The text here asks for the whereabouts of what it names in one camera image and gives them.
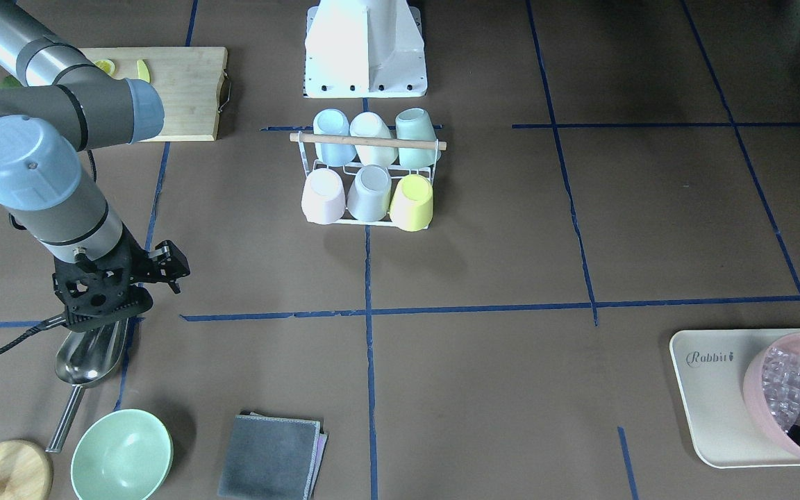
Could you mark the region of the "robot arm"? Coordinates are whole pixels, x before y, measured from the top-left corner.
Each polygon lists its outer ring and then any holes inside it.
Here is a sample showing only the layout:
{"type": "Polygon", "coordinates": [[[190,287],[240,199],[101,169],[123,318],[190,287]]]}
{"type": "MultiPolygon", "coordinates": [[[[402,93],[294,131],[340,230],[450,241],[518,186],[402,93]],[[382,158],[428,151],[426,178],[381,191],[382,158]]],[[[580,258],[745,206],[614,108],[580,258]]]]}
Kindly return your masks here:
{"type": "Polygon", "coordinates": [[[109,76],[13,1],[0,1],[0,66],[20,82],[0,88],[0,206],[53,256],[58,298],[101,315],[147,300],[140,283],[180,292],[186,257],[171,242],[145,251],[79,158],[157,136],[158,92],[109,76]]]}

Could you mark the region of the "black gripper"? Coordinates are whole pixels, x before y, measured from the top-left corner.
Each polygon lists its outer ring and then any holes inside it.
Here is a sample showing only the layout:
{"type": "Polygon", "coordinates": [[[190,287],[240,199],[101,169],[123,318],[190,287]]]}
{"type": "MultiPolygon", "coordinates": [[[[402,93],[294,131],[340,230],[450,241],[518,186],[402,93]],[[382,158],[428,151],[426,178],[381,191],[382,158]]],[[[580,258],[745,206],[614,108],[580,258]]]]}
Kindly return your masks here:
{"type": "MultiPolygon", "coordinates": [[[[67,260],[55,258],[54,265],[55,269],[59,266],[73,265],[84,272],[125,269],[131,275],[133,283],[141,259],[142,248],[124,226],[117,244],[98,259],[92,259],[91,247],[86,244],[72,248],[67,260]]],[[[165,283],[174,294],[180,294],[178,280],[190,275],[191,270],[187,257],[177,244],[174,241],[162,241],[147,253],[147,260],[150,264],[149,270],[147,270],[147,283],[165,283]]]]}

